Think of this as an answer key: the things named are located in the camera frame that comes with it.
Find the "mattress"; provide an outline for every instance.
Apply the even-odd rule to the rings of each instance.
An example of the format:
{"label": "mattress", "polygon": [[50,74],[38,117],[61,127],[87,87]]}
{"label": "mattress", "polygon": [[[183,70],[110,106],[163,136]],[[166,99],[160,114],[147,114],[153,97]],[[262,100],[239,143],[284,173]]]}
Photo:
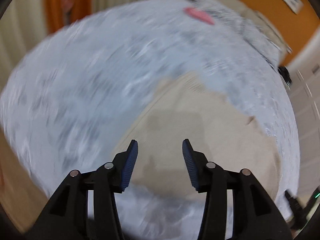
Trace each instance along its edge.
{"label": "mattress", "polygon": [[[278,73],[223,21],[187,16],[187,0],[143,0],[86,17],[43,40],[13,70],[0,98],[7,140],[32,180],[52,195],[72,170],[111,160],[157,83],[195,71],[209,90],[256,116],[276,139],[281,179],[275,203],[291,213],[300,152],[293,110]],[[116,196],[124,231],[147,239],[196,239],[204,203],[160,198],[130,185]],[[228,216],[228,234],[232,216]]]}

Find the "ribbed blue pad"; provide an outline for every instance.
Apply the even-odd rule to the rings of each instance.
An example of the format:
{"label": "ribbed blue pad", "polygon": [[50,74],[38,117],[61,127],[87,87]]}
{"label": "ribbed blue pad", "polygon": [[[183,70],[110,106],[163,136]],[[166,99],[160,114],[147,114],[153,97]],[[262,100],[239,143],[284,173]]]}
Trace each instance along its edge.
{"label": "ribbed blue pad", "polygon": [[132,171],[134,168],[134,164],[136,163],[136,159],[138,156],[138,143],[137,141],[134,142],[131,151],[129,152],[127,161],[122,169],[121,173],[121,188],[124,191],[128,186],[131,179]]}
{"label": "ribbed blue pad", "polygon": [[185,140],[182,143],[182,154],[187,166],[191,184],[196,190],[198,190],[199,189],[198,174],[197,174],[198,170],[196,168],[195,163],[192,160],[191,153],[189,151],[189,148]]}

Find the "brown floor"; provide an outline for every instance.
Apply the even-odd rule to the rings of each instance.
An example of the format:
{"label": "brown floor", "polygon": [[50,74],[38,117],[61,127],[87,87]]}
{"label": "brown floor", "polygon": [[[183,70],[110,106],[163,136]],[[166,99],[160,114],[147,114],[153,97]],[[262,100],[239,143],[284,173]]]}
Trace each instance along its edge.
{"label": "brown floor", "polygon": [[47,203],[45,194],[30,180],[0,129],[0,204],[16,226],[30,228]]}

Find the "pink object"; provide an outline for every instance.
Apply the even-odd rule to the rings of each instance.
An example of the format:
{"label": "pink object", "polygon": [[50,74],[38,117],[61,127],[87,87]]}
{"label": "pink object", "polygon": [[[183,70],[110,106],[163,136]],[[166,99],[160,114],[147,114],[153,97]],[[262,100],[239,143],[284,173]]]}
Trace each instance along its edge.
{"label": "pink object", "polygon": [[213,19],[204,11],[199,11],[194,7],[186,7],[183,11],[193,18],[199,19],[207,24],[214,25]]}

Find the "silver screw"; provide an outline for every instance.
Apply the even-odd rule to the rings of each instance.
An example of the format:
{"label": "silver screw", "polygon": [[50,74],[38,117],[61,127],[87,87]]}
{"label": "silver screw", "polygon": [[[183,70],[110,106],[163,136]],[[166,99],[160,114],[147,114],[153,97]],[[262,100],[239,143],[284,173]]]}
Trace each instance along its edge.
{"label": "silver screw", "polygon": [[112,169],[113,168],[113,163],[106,163],[104,165],[105,169],[109,170],[109,169]]}
{"label": "silver screw", "polygon": [[79,174],[79,171],[77,171],[77,170],[73,170],[73,171],[70,172],[70,176],[71,176],[71,177],[75,177],[75,176],[77,176],[78,174]]}
{"label": "silver screw", "polygon": [[209,169],[213,169],[216,167],[216,164],[213,163],[213,162],[207,162],[206,166],[209,168]]}
{"label": "silver screw", "polygon": [[242,170],[242,174],[246,175],[246,176],[249,176],[251,174],[251,171],[249,171],[248,169],[243,169]]}

